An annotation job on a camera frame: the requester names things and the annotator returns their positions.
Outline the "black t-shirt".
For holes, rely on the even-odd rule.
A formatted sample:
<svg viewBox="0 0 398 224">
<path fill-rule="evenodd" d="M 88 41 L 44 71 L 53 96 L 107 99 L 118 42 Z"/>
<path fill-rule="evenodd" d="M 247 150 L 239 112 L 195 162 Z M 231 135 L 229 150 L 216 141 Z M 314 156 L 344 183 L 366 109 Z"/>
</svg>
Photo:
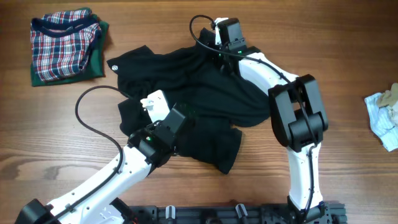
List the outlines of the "black t-shirt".
<svg viewBox="0 0 398 224">
<path fill-rule="evenodd" d="M 240 128 L 269 118 L 268 96 L 252 83 L 216 66 L 216 54 L 199 44 L 168 54 L 143 45 L 107 61 L 118 88 L 129 99 L 118 105 L 120 130 L 127 136 L 151 123 L 141 99 L 161 90 L 170 108 L 185 103 L 195 111 L 195 126 L 177 139 L 180 156 L 232 169 L 241 145 Z"/>
</svg>

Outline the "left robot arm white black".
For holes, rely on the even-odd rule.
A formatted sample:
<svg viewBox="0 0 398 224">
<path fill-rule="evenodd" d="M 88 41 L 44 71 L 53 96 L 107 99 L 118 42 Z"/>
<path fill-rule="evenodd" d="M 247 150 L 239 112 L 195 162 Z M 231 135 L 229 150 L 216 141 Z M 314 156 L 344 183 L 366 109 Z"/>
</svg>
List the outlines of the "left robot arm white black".
<svg viewBox="0 0 398 224">
<path fill-rule="evenodd" d="M 44 205 L 37 199 L 19 212 L 16 223 L 128 223 L 119 196 L 177 154 L 177 138 L 195 123 L 195 110 L 177 103 L 167 116 L 131 134 L 119 154 L 69 193 Z"/>
</svg>

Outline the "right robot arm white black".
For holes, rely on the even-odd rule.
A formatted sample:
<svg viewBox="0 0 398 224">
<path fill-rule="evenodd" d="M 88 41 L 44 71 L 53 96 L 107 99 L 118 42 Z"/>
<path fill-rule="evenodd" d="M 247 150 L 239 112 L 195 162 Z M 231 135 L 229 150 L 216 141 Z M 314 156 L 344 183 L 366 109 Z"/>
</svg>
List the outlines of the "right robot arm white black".
<svg viewBox="0 0 398 224">
<path fill-rule="evenodd" d="M 325 204 L 319 188 L 318 156 L 328 118 L 316 79 L 286 72 L 259 49 L 248 47 L 237 18 L 217 18 L 213 28 L 226 64 L 269 98 L 272 130 L 289 158 L 290 222 L 321 218 Z"/>
</svg>

